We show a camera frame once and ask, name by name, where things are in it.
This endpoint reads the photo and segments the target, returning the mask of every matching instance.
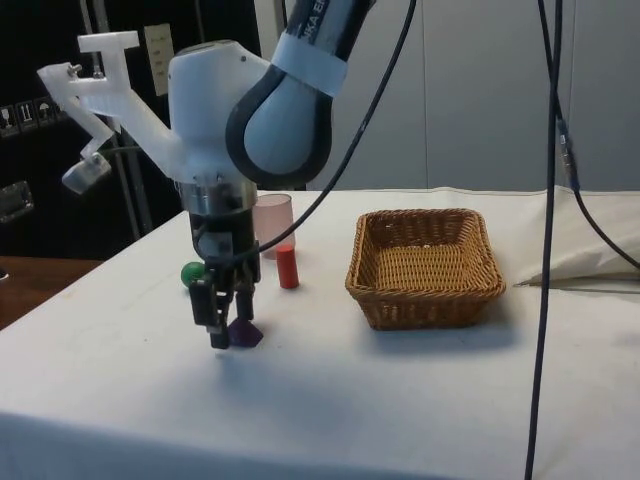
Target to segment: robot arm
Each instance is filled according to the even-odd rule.
[[[102,54],[104,75],[78,78],[69,64],[39,71],[53,99],[94,136],[85,155],[112,133],[94,114],[109,116],[175,182],[205,262],[189,286],[193,316],[214,348],[262,338],[249,323],[260,280],[255,184],[302,185],[325,166],[333,97],[373,3],[298,0],[271,64],[229,41],[180,52],[169,66],[171,129],[131,89],[124,51],[137,32],[80,37],[83,51]],[[242,254],[243,262],[228,261]],[[227,327],[234,298],[238,319]]]
[[[331,108],[371,0],[298,0],[272,65],[229,117],[243,175],[271,188],[313,180],[331,152]]]

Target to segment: white wall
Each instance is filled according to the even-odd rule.
[[[567,110],[574,6],[565,2]],[[543,189],[549,77],[536,1],[428,0],[424,29],[429,186]]]
[[[640,190],[638,0],[578,0],[571,131],[585,190]]]

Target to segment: translucent cup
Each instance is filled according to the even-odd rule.
[[[262,195],[253,207],[253,227],[260,245],[270,242],[293,224],[291,197],[275,193]],[[279,244],[263,253],[265,258],[275,260],[276,249],[282,245],[296,245],[296,237],[291,234]]]

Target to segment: wicker basket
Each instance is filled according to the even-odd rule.
[[[471,326],[505,291],[484,219],[462,209],[360,217],[346,287],[375,330]]]

